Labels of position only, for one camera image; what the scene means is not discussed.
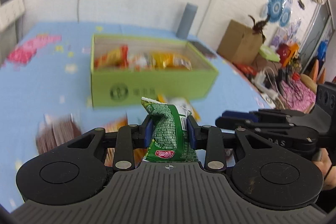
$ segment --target barcode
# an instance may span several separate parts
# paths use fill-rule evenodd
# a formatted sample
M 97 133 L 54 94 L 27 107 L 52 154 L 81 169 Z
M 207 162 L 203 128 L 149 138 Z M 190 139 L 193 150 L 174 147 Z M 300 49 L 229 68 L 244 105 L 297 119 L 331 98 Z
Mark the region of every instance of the barcode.
M 186 117 L 180 116 L 180 119 L 181 119 L 182 130 L 187 131 L 187 119 L 186 119 Z

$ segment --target cardboard box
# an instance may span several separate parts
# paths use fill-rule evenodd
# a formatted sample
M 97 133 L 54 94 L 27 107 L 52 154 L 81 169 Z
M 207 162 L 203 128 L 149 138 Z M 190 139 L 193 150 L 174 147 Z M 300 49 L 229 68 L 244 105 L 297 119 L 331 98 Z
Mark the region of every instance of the cardboard box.
M 261 34 L 239 22 L 231 20 L 217 53 L 231 63 L 251 65 L 263 44 Z
M 192 70 L 165 69 L 133 71 L 94 68 L 94 59 L 128 45 L 129 54 L 176 52 L 187 57 Z M 91 50 L 91 94 L 94 107 L 140 104 L 142 96 L 158 94 L 188 100 L 206 96 L 218 75 L 217 69 L 189 42 L 177 39 L 95 34 Z
M 278 76 L 278 70 L 282 67 L 282 64 L 269 61 L 263 58 L 260 54 L 257 54 L 257 57 L 252 62 L 251 67 L 257 72 L 264 70 L 265 67 L 270 67 L 274 71 L 275 76 Z

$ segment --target door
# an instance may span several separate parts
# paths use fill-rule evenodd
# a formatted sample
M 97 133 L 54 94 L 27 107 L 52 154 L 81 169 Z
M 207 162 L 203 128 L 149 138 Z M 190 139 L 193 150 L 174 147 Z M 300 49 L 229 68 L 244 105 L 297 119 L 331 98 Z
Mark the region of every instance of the door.
M 303 45 L 303 48 L 301 50 L 301 64 L 302 68 L 304 68 L 303 71 L 305 71 L 305 68 L 311 60 L 311 56 L 313 55 L 316 47 L 320 43 L 320 39 L 323 35 L 323 31 L 327 25 L 330 16 L 330 9 L 328 6 L 328 2 L 326 2 L 325 5 L 321 6 L 313 28 L 311 29 L 307 41 Z

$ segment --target red logo on bag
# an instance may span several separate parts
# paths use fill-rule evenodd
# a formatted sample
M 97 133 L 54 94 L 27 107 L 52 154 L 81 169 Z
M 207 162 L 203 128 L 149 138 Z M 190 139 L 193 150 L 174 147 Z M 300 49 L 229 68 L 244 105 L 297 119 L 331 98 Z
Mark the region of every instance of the red logo on bag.
M 172 150 L 156 150 L 155 155 L 162 159 L 169 159 L 174 156 L 175 152 Z

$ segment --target green snack bag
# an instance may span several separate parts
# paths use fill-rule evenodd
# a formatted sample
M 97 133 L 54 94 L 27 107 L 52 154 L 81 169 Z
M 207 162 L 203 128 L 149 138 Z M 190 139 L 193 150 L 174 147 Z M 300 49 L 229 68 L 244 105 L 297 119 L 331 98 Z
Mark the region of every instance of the green snack bag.
M 167 105 L 141 98 L 154 122 L 153 140 L 143 158 L 151 162 L 198 161 L 195 150 L 190 147 L 186 118 L 190 111 L 184 107 Z

